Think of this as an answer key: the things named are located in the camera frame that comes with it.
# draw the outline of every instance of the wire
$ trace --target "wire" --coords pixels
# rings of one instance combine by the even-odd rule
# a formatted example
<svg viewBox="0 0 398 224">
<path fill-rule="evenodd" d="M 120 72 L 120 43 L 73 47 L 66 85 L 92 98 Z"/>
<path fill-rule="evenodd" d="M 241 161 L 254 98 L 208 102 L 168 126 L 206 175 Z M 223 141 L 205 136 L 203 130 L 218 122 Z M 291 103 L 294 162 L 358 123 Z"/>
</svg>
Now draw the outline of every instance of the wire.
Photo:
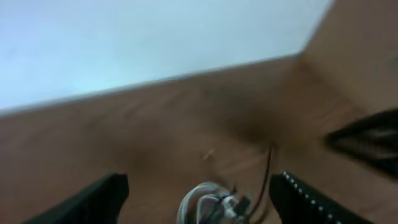
<svg viewBox="0 0 398 224">
<path fill-rule="evenodd" d="M 201 204 L 203 203 L 204 199 L 212 199 L 218 202 L 218 197 L 215 194 L 205 195 L 199 198 L 198 205 L 197 205 L 197 224 L 200 223 L 201 220 Z"/>
<path fill-rule="evenodd" d="M 205 219 L 204 223 L 208 223 L 210 219 L 213 218 L 219 207 L 223 204 L 223 200 L 226 199 L 229 195 L 225 195 L 223 197 L 220 197 L 218 199 L 218 202 L 213 206 L 213 209 L 211 210 L 210 214 L 207 216 Z"/>
<path fill-rule="evenodd" d="M 247 220 L 249 220 L 257 211 L 257 209 L 260 206 L 261 203 L 261 199 L 264 196 L 264 192 L 266 189 L 266 185 L 267 185 L 267 180 L 268 180 L 268 175 L 269 175 L 269 169 L 271 167 L 271 155 L 272 155 L 272 149 L 277 149 L 277 144 L 276 142 L 272 141 L 270 148 L 269 148 L 269 153 L 268 153 L 268 163 L 267 163 L 267 168 L 266 168 L 266 174 L 264 176 L 264 180 L 262 181 L 262 186 L 261 186 L 261 191 L 259 194 L 259 198 L 257 200 L 257 202 L 254 204 L 253 209 L 249 212 L 249 214 L 247 215 Z"/>
<path fill-rule="evenodd" d="M 187 216 L 189 201 L 192 197 L 204 194 L 212 194 L 215 192 L 218 192 L 218 194 L 221 196 L 230 194 L 229 191 L 212 182 L 205 182 L 191 189 L 181 201 L 180 207 L 178 208 L 176 224 L 185 224 L 185 217 Z"/>
<path fill-rule="evenodd" d="M 267 206 L 267 205 L 266 205 L 265 209 L 262 211 L 260 217 L 256 221 L 254 221 L 252 224 L 264 223 L 264 220 L 267 218 L 267 216 L 269 214 L 269 206 Z"/>
</svg>

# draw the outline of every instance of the white wall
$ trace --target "white wall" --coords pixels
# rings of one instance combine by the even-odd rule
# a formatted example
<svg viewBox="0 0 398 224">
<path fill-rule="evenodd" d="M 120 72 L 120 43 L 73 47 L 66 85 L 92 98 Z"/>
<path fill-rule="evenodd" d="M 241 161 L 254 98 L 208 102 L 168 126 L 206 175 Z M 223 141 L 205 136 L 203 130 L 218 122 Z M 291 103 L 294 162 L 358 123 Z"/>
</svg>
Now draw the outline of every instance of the white wall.
<svg viewBox="0 0 398 224">
<path fill-rule="evenodd" d="M 0 0 L 0 109 L 294 54 L 331 0 Z"/>
</svg>

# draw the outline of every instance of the wooden floor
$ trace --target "wooden floor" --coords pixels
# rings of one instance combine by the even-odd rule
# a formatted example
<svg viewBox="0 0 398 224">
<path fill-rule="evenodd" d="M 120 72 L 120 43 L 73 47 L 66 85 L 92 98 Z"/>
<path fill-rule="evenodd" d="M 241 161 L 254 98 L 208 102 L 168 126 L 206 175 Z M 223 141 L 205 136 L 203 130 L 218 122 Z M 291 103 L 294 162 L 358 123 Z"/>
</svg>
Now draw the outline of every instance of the wooden floor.
<svg viewBox="0 0 398 224">
<path fill-rule="evenodd" d="M 320 143 L 363 115 L 287 57 L 5 116 L 0 222 L 26 220 L 116 171 L 130 185 L 120 223 L 174 223 L 182 197 L 205 180 L 256 197 L 276 140 L 273 172 L 288 170 L 371 221 L 393 223 L 398 183 Z M 279 222 L 274 210 L 265 221 Z"/>
</svg>

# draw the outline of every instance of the white cable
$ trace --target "white cable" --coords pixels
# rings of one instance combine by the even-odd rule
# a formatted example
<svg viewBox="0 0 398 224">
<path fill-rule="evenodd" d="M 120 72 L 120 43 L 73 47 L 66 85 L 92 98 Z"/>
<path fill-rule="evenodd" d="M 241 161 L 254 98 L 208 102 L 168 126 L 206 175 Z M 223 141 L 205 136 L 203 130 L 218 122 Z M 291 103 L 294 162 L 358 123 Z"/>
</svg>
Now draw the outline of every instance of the white cable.
<svg viewBox="0 0 398 224">
<path fill-rule="evenodd" d="M 198 195 L 212 194 L 218 192 L 220 195 L 229 195 L 229 191 L 220 187 L 218 184 L 212 182 L 205 182 L 197 185 L 195 188 L 191 189 L 186 196 L 182 199 L 180 208 L 177 214 L 177 224 L 185 224 L 185 217 L 187 216 L 187 210 L 189 206 L 189 200 Z"/>
<path fill-rule="evenodd" d="M 197 205 L 197 214 L 196 214 L 197 224 L 199 224 L 200 220 L 201 220 L 200 210 L 201 210 L 201 204 L 203 203 L 204 199 L 212 199 L 212 200 L 215 200 L 216 202 L 218 202 L 218 200 L 219 200 L 215 194 L 205 195 L 205 196 L 202 196 L 201 198 L 199 198 L 198 205 Z"/>
<path fill-rule="evenodd" d="M 236 213 L 234 211 L 234 208 L 231 204 L 231 201 L 235 201 L 236 198 L 234 195 L 230 195 L 222 201 L 222 204 L 224 206 L 224 216 L 226 218 L 236 218 Z"/>
</svg>

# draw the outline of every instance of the black cable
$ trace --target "black cable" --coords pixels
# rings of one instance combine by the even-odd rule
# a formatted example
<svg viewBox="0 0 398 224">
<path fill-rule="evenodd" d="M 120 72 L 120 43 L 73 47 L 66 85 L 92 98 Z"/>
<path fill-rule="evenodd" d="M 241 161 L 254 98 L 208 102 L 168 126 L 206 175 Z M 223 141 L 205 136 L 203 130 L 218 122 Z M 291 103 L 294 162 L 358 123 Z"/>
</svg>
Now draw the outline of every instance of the black cable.
<svg viewBox="0 0 398 224">
<path fill-rule="evenodd" d="M 246 217 L 247 220 L 249 220 L 249 219 L 255 214 L 255 212 L 257 211 L 257 209 L 258 209 L 259 206 L 260 206 L 261 199 L 262 199 L 262 197 L 264 196 L 264 192 L 265 192 L 265 190 L 266 190 L 266 185 L 267 185 L 267 180 L 268 180 L 268 175 L 269 175 L 269 169 L 270 169 L 270 167 L 271 167 L 271 155 L 272 155 L 272 149 L 273 149 L 273 148 L 277 148 L 277 144 L 276 144 L 276 142 L 274 142 L 274 141 L 271 142 L 271 145 L 270 145 L 270 148 L 269 148 L 268 163 L 267 163 L 267 168 L 266 168 L 266 174 L 265 174 L 265 176 L 264 176 L 264 180 L 262 181 L 262 186 L 261 186 L 261 191 L 260 191 L 260 194 L 259 194 L 259 198 L 258 198 L 256 204 L 254 204 L 253 209 L 252 209 L 252 210 L 249 212 L 249 214 L 247 215 L 247 217 Z"/>
<path fill-rule="evenodd" d="M 264 211 L 262 211 L 262 214 L 260 215 L 260 217 L 254 221 L 252 224 L 261 224 L 264 223 L 264 220 L 267 218 L 268 214 L 269 214 L 269 206 L 266 206 L 266 208 L 264 209 Z"/>
</svg>

